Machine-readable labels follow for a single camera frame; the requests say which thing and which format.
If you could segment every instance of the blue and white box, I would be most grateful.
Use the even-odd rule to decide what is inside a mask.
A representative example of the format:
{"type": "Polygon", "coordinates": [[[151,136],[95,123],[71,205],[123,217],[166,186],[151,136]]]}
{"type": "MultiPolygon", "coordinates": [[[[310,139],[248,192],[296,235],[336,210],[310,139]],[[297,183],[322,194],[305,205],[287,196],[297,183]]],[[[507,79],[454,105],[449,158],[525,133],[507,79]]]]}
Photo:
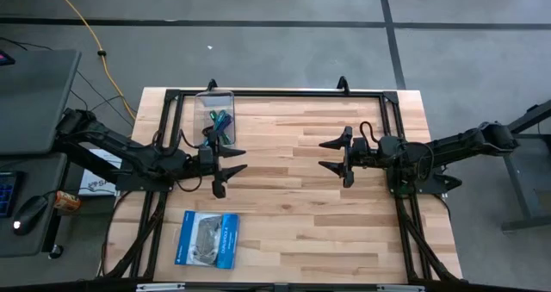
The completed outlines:
{"type": "Polygon", "coordinates": [[[239,230],[237,214],[212,214],[186,210],[177,265],[201,265],[232,269],[239,230]]]}

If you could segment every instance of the plastic box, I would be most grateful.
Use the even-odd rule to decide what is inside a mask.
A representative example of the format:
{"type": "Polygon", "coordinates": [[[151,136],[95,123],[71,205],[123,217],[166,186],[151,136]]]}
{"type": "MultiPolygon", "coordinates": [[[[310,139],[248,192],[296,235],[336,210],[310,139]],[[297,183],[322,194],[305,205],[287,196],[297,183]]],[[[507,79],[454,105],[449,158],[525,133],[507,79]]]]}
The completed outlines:
{"type": "Polygon", "coordinates": [[[195,95],[194,145],[207,145],[206,134],[216,129],[223,146],[235,145],[235,109],[229,90],[204,91],[195,95]]]}

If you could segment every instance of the yellow extension cord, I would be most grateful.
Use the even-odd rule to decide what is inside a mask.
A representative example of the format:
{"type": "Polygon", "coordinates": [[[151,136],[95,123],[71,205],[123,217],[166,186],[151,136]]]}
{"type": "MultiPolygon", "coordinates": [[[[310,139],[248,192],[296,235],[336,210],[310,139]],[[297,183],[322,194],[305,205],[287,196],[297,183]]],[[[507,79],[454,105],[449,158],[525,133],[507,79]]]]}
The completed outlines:
{"type": "Polygon", "coordinates": [[[117,90],[117,92],[119,93],[119,95],[121,96],[122,98],[122,102],[124,103],[124,107],[126,108],[126,110],[128,111],[128,114],[130,114],[130,116],[136,120],[136,115],[134,115],[132,109],[130,109],[130,105],[128,105],[128,102],[127,102],[127,99],[124,97],[124,95],[122,94],[122,91],[121,89],[119,88],[119,86],[117,85],[117,83],[113,80],[113,78],[111,77],[111,74],[109,73],[109,69],[107,67],[107,60],[105,59],[105,51],[103,50],[102,48],[102,44],[100,43],[100,40],[97,39],[97,36],[96,36],[96,33],[94,33],[94,30],[90,27],[90,25],[88,25],[88,23],[86,22],[86,20],[84,19],[84,17],[80,14],[80,12],[78,12],[77,8],[75,8],[74,5],[72,5],[72,3],[69,1],[69,0],[65,0],[65,2],[72,8],[73,11],[75,11],[75,13],[78,15],[78,17],[80,17],[80,19],[82,20],[82,22],[84,23],[84,26],[86,26],[86,28],[90,31],[90,33],[92,34],[92,37],[94,37],[94,40],[96,41],[96,44],[97,44],[97,47],[99,48],[99,55],[100,57],[102,58],[102,62],[103,62],[103,69],[105,70],[105,74],[107,75],[107,78],[109,79],[109,81],[111,81],[111,84],[115,87],[115,89],[117,90]]]}

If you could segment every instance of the desk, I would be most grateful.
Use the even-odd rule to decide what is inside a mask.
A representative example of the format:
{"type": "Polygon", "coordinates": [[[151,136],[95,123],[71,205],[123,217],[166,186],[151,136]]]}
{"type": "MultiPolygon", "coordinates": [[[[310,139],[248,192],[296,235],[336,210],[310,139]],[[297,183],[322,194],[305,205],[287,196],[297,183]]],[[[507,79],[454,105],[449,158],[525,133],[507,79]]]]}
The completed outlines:
{"type": "MultiPolygon", "coordinates": [[[[164,91],[144,89],[134,140],[151,142],[164,91]]],[[[399,91],[399,101],[408,140],[429,141],[420,93],[399,91]]],[[[183,106],[181,127],[189,140],[193,103],[188,97],[183,106]]],[[[360,122],[371,121],[375,137],[382,135],[379,103],[350,97],[236,97],[235,103],[237,146],[247,153],[222,164],[249,167],[230,180],[226,199],[212,196],[211,177],[205,177],[194,193],[175,189],[169,194],[154,280],[406,283],[396,208],[384,171],[355,169],[356,183],[343,189],[342,180],[318,165],[319,160],[342,160],[342,152],[320,148],[318,143],[337,138],[345,125],[360,136],[360,122]],[[174,265],[186,209],[240,215],[234,270],[174,265]]],[[[195,153],[183,143],[181,148],[195,153]]],[[[191,188],[196,182],[190,179],[181,185],[191,188]]],[[[118,209],[108,238],[108,270],[136,236],[144,195],[132,193],[118,209]]],[[[449,270],[461,276],[445,207],[433,196],[419,196],[419,207],[428,243],[449,270]]],[[[415,246],[413,250],[421,274],[415,246]]],[[[148,252],[146,244],[142,271],[148,252]]]]}
{"type": "Polygon", "coordinates": [[[23,171],[25,177],[17,198],[14,211],[9,218],[0,219],[0,258],[32,256],[39,252],[50,252],[59,225],[57,211],[53,208],[55,195],[48,196],[48,206],[36,226],[27,235],[15,235],[12,231],[15,212],[32,196],[59,189],[65,175],[67,157],[62,153],[48,154],[38,158],[2,159],[0,165],[15,162],[2,168],[2,171],[23,171]]]}
{"type": "Polygon", "coordinates": [[[28,51],[12,54],[0,67],[0,155],[46,154],[65,109],[80,52],[28,51]]]}

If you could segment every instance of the cable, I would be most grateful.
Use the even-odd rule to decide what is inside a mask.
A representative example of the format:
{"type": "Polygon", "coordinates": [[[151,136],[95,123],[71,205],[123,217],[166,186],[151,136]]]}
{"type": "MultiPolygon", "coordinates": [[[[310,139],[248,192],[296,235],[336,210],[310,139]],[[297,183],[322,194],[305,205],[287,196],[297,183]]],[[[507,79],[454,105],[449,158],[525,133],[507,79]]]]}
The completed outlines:
{"type": "Polygon", "coordinates": [[[438,194],[433,194],[434,197],[437,198],[438,201],[440,201],[442,203],[442,205],[444,205],[444,207],[446,208],[446,210],[448,210],[448,218],[449,218],[449,221],[451,221],[451,211],[449,211],[449,206],[448,204],[446,203],[446,201],[444,201],[444,199],[438,195],[438,194]]]}
{"type": "Polygon", "coordinates": [[[83,102],[84,106],[86,107],[86,111],[88,111],[88,103],[86,103],[86,101],[80,97],[79,95],[77,95],[77,93],[75,93],[73,90],[70,90],[72,95],[74,95],[76,98],[78,98],[81,102],[83,102]]]}
{"type": "Polygon", "coordinates": [[[360,123],[360,134],[362,134],[365,141],[368,142],[368,138],[365,136],[365,133],[363,132],[363,125],[364,124],[368,124],[368,126],[369,126],[369,134],[371,135],[371,140],[374,143],[378,143],[379,141],[375,138],[375,136],[373,136],[373,127],[371,126],[371,123],[369,123],[368,121],[363,121],[362,123],[360,123]]]}
{"type": "Polygon", "coordinates": [[[122,94],[121,89],[119,88],[119,86],[113,80],[113,78],[111,77],[111,74],[109,73],[109,69],[107,67],[107,60],[105,59],[107,53],[105,52],[105,50],[103,50],[102,44],[100,43],[100,40],[97,38],[96,33],[90,27],[90,25],[88,25],[88,23],[86,22],[84,17],[80,14],[80,12],[78,12],[77,8],[75,8],[75,6],[69,0],[64,0],[64,1],[72,8],[73,11],[75,11],[75,13],[78,15],[78,17],[80,17],[80,20],[84,23],[84,26],[86,26],[86,28],[90,31],[90,34],[92,35],[92,37],[96,41],[97,47],[99,48],[99,51],[97,52],[97,54],[102,58],[103,69],[105,70],[105,75],[107,76],[109,81],[111,81],[111,84],[115,87],[115,89],[117,90],[117,92],[121,96],[122,102],[124,103],[124,106],[128,111],[128,114],[130,114],[130,116],[132,117],[133,120],[136,120],[136,116],[134,115],[134,113],[130,109],[130,105],[128,104],[127,99],[124,97],[124,95],[122,94]]]}
{"type": "Polygon", "coordinates": [[[96,106],[94,106],[92,109],[90,109],[90,111],[94,111],[94,110],[96,110],[98,107],[102,106],[104,103],[110,102],[110,101],[112,101],[112,100],[114,100],[114,99],[117,99],[117,98],[119,98],[119,97],[121,97],[121,96],[120,96],[120,95],[113,96],[113,97],[109,98],[108,100],[106,100],[105,102],[98,103],[96,106]]]}
{"type": "Polygon", "coordinates": [[[421,177],[421,170],[419,168],[419,166],[421,165],[421,160],[424,159],[424,154],[423,156],[421,156],[421,158],[419,158],[419,161],[417,162],[417,167],[416,167],[416,172],[417,172],[417,179],[419,181],[427,181],[430,177],[430,174],[432,173],[432,169],[434,168],[434,152],[432,151],[432,149],[430,148],[430,146],[427,146],[426,144],[422,143],[422,142],[417,142],[417,141],[412,141],[412,142],[406,142],[404,143],[404,146],[409,146],[409,145],[418,145],[418,146],[424,146],[429,154],[430,154],[430,165],[429,165],[429,172],[426,173],[425,177],[421,177]]]}
{"type": "Polygon", "coordinates": [[[127,119],[125,119],[125,117],[121,114],[121,112],[119,112],[119,110],[117,110],[115,108],[115,106],[113,106],[110,102],[108,102],[107,99],[105,98],[105,96],[102,95],[99,91],[97,91],[96,88],[94,88],[94,85],[92,85],[92,83],[90,81],[88,81],[88,79],[85,78],[84,75],[80,71],[77,71],[77,73],[84,80],[84,82],[86,82],[90,86],[90,88],[104,100],[105,103],[107,103],[109,106],[111,106],[111,108],[117,113],[117,115],[119,115],[121,117],[121,119],[123,121],[128,123],[128,125],[130,125],[130,127],[133,127],[133,124],[131,122],[129,122],[127,119]]]}
{"type": "Polygon", "coordinates": [[[105,255],[107,253],[107,241],[108,241],[108,237],[109,237],[109,230],[111,228],[111,224],[113,223],[113,219],[115,217],[115,213],[117,212],[117,208],[119,207],[119,205],[121,205],[121,202],[124,201],[124,199],[128,196],[128,194],[130,194],[132,191],[127,191],[125,193],[123,193],[121,195],[121,198],[119,198],[118,201],[116,201],[115,205],[113,206],[113,212],[111,213],[111,216],[109,217],[109,224],[107,225],[107,230],[105,232],[105,238],[103,239],[103,244],[102,244],[102,255],[100,256],[100,266],[99,266],[99,269],[97,270],[97,274],[96,274],[96,277],[99,277],[101,274],[105,274],[105,255]]]}
{"type": "Polygon", "coordinates": [[[197,184],[196,187],[194,187],[193,189],[185,189],[184,187],[182,187],[182,185],[180,185],[180,183],[175,180],[174,181],[176,183],[176,185],[184,192],[188,192],[188,193],[191,193],[191,192],[195,192],[199,189],[199,187],[201,187],[201,184],[203,183],[203,176],[201,174],[199,174],[199,184],[197,184]]]}
{"type": "Polygon", "coordinates": [[[192,147],[194,149],[199,149],[199,146],[194,146],[192,145],[187,139],[186,139],[186,135],[183,133],[183,130],[180,128],[180,134],[182,135],[182,138],[183,138],[183,142],[186,143],[186,145],[188,145],[189,147],[192,147]]]}
{"type": "Polygon", "coordinates": [[[9,42],[9,43],[11,43],[11,44],[13,44],[13,45],[16,45],[16,46],[22,48],[22,49],[25,50],[25,51],[28,51],[28,49],[27,49],[26,47],[24,47],[24,46],[22,45],[22,43],[20,43],[20,42],[13,41],[13,40],[11,40],[11,39],[4,38],[4,37],[0,37],[0,40],[4,40],[4,41],[6,41],[6,42],[9,42]]]}
{"type": "MultiPolygon", "coordinates": [[[[114,99],[117,99],[117,98],[120,98],[120,97],[121,97],[121,95],[113,96],[113,97],[109,98],[109,99],[107,100],[107,102],[111,102],[111,101],[113,101],[114,99]]],[[[97,104],[94,108],[92,108],[90,111],[94,111],[95,109],[99,108],[100,106],[102,106],[104,103],[107,103],[107,102],[98,103],[98,104],[97,104]]],[[[130,109],[131,109],[133,112],[138,113],[138,111],[136,111],[136,109],[134,109],[134,108],[132,108],[132,107],[130,107],[130,109]]]]}

